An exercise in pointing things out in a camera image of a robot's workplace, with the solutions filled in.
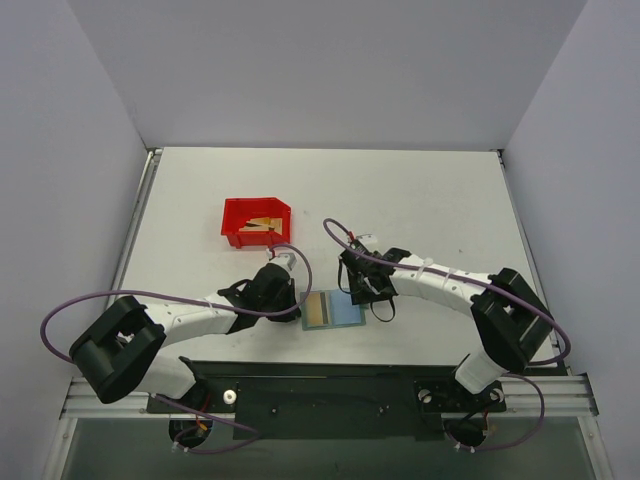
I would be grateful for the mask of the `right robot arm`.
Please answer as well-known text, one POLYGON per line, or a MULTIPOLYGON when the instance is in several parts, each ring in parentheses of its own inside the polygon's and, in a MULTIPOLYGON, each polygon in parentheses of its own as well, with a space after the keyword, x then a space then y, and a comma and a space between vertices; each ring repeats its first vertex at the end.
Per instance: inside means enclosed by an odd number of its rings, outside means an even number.
POLYGON ((464 272, 422 259, 407 250, 385 253, 354 241, 339 256, 352 303, 373 305, 396 297, 431 301, 471 318, 481 346, 466 357, 447 383, 449 402, 468 409, 506 373, 522 373, 536 362, 552 331, 550 312, 517 271, 464 272))

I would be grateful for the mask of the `gold card with magnetic stripe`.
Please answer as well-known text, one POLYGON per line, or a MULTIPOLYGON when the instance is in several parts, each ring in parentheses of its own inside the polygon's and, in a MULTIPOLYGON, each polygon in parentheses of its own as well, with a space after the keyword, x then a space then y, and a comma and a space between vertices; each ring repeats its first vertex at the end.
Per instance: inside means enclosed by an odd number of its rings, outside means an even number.
POLYGON ((305 303, 305 322, 311 329, 324 328, 330 323, 329 293, 313 292, 305 303))

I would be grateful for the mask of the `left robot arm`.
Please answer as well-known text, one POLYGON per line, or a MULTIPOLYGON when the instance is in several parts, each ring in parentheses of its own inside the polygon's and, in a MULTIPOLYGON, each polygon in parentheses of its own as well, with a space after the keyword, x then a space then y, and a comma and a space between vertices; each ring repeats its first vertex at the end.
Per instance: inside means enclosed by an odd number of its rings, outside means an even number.
POLYGON ((203 299, 204 304, 149 303, 128 295, 116 300, 72 344, 69 356, 100 401, 130 393, 159 393, 181 410, 200 408, 204 384, 187 360, 161 353, 172 344, 206 335, 230 335, 261 318, 290 322, 295 306, 295 259, 282 254, 244 279, 203 299))

